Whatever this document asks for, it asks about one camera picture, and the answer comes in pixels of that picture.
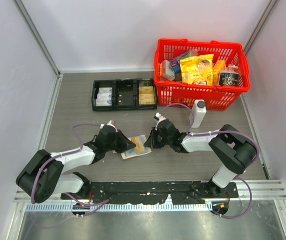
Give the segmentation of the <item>gold credit card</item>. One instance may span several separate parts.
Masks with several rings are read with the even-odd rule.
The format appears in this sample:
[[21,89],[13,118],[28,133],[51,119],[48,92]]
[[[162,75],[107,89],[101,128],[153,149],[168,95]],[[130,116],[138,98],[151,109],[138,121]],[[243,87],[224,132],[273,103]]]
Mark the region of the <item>gold credit card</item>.
[[151,152],[151,149],[149,147],[144,147],[144,143],[146,140],[147,139],[145,135],[131,137],[131,141],[136,145],[134,151],[137,155],[144,155]]

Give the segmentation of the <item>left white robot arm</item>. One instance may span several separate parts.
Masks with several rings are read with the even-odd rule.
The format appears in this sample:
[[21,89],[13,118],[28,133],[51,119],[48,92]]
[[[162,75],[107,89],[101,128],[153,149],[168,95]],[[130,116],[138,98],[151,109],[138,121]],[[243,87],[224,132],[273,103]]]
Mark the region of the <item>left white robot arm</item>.
[[122,154],[135,147],[136,144],[114,124],[102,124],[98,134],[78,148],[58,153],[38,150],[18,174],[15,183],[30,196],[32,204],[43,203],[54,194],[63,198],[85,199],[90,195],[90,180],[78,172],[67,172],[94,164],[107,152]]

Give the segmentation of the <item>beige leather card holder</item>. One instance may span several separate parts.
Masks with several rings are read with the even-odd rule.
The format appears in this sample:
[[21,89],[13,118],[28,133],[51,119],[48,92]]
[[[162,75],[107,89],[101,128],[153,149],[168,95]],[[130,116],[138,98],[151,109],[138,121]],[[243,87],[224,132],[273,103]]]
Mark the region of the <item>beige leather card holder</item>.
[[126,150],[121,154],[123,160],[151,153],[151,148],[144,146],[144,143],[147,140],[144,134],[140,136],[130,137],[129,140],[136,144],[136,146],[134,148]]

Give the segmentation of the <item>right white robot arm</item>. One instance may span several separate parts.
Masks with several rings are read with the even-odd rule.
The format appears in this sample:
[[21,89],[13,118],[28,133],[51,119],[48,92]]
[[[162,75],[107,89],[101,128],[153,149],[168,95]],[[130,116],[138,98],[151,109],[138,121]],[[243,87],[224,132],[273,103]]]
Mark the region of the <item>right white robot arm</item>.
[[213,152],[222,165],[208,182],[213,197],[221,197],[230,181],[243,174],[260,155],[257,143],[233,126],[226,124],[214,132],[180,132],[168,119],[151,129],[145,147],[161,149],[169,146],[177,153]]

